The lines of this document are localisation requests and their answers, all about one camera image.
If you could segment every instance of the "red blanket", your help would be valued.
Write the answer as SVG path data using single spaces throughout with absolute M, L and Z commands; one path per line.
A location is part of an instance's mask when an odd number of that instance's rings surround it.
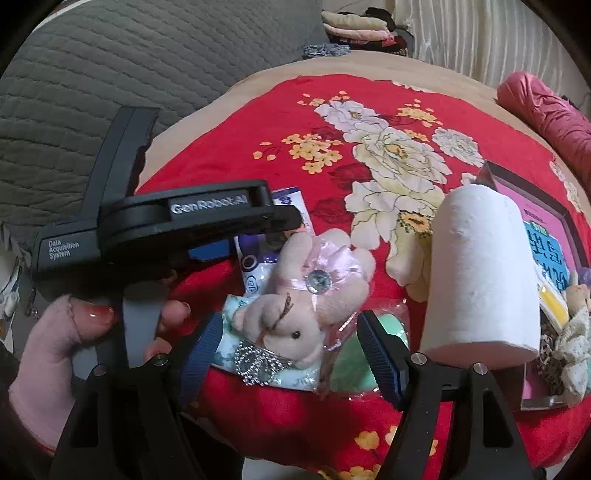
M 317 233 L 342 228 L 356 246 L 373 249 L 372 297 L 409 297 L 417 348 L 428 282 L 421 239 L 443 194 L 469 181 L 485 159 L 561 201 L 589 254 L 591 230 L 550 168 L 551 152 L 462 100 L 389 80 L 328 75 L 283 82 L 195 140 L 141 190 L 245 179 L 266 179 L 272 189 L 300 187 Z M 231 261 L 192 274 L 174 292 L 191 304 L 193 321 L 221 308 L 228 293 L 243 293 Z M 379 394 L 322 399 L 247 387 L 215 368 L 197 411 L 244 455 L 343 479 L 375 477 L 401 418 Z M 440 469 L 450 413 L 451 405 L 442 404 L 425 479 Z M 519 413 L 532 465 L 560 461 L 590 414 L 590 399 L 571 410 Z

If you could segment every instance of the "paper roll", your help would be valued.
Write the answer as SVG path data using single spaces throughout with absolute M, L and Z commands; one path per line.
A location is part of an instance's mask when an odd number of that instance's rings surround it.
M 519 208 L 484 185 L 448 194 L 433 219 L 421 351 L 454 367 L 533 360 L 540 348 L 534 259 Z

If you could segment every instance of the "purple packaging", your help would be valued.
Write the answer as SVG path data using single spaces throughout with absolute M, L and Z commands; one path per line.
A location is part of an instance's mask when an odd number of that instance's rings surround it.
M 276 205 L 293 205 L 301 213 L 302 225 L 297 230 L 268 233 L 266 235 L 238 235 L 234 237 L 236 253 L 240 261 L 245 297 L 258 297 L 267 292 L 273 268 L 279 259 L 279 252 L 294 232 L 307 231 L 314 235 L 310 215 L 298 187 L 277 190 L 271 193 Z

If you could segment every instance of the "red fingernail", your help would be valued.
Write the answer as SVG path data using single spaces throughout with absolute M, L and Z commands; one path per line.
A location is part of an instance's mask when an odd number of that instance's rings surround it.
M 94 322 L 104 323 L 110 325 L 113 323 L 115 311 L 107 305 L 95 305 L 87 301 L 71 299 L 72 309 L 74 315 L 84 315 L 91 318 Z

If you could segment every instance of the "stuffed bunny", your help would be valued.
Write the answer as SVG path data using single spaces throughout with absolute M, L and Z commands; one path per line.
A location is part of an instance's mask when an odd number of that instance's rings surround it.
M 361 248 L 352 251 L 350 245 L 349 235 L 339 229 L 320 237 L 307 232 L 292 235 L 275 268 L 276 293 L 238 309 L 234 328 L 258 346 L 292 360 L 297 368 L 319 361 L 324 329 L 347 320 L 369 295 L 374 256 Z M 326 270 L 314 268 L 319 265 Z M 330 287 L 315 294 L 317 286 L 309 275 L 318 272 L 321 283 L 325 280 Z
M 579 274 L 573 270 L 570 272 L 570 284 L 562 292 L 562 296 L 569 308 L 569 316 L 573 317 L 582 308 L 591 310 L 589 288 L 584 283 L 579 284 Z

